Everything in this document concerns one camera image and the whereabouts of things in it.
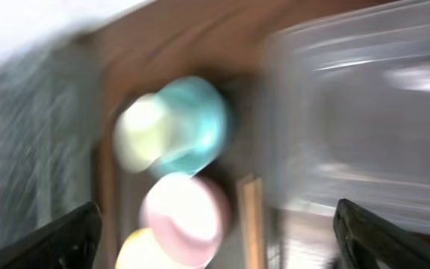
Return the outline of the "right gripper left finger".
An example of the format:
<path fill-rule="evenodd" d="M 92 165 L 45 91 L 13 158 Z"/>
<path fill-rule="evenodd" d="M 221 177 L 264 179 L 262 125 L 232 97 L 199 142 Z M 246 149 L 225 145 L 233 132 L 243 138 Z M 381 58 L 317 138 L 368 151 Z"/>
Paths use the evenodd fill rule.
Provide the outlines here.
<path fill-rule="evenodd" d="M 94 202 L 0 249 L 0 269 L 91 269 L 102 236 L 102 216 Z"/>

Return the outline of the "light blue bowl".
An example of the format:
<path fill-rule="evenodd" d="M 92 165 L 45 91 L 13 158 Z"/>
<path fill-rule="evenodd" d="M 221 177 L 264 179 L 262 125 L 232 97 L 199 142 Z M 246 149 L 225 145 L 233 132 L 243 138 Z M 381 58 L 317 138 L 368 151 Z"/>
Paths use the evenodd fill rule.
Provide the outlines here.
<path fill-rule="evenodd" d="M 168 110 L 169 147 L 149 171 L 196 175 L 222 152 L 231 131 L 231 112 L 219 91 L 197 76 L 174 80 L 155 97 Z"/>

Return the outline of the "cream plastic cup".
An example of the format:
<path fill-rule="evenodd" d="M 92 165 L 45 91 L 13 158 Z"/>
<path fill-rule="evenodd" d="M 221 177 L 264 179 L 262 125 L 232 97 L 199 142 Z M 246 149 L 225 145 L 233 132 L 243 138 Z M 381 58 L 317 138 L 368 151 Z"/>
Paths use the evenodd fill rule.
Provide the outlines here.
<path fill-rule="evenodd" d="M 114 126 L 113 145 L 120 166 L 130 173 L 149 168 L 168 150 L 172 127 L 169 108 L 157 94 L 136 99 Z"/>

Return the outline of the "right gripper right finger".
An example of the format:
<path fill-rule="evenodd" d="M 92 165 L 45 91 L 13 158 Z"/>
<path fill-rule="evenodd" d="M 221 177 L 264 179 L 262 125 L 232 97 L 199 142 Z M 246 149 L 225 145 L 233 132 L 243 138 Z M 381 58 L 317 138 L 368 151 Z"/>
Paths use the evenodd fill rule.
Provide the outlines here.
<path fill-rule="evenodd" d="M 360 205 L 337 202 L 333 228 L 339 256 L 334 268 L 430 268 L 430 242 Z"/>

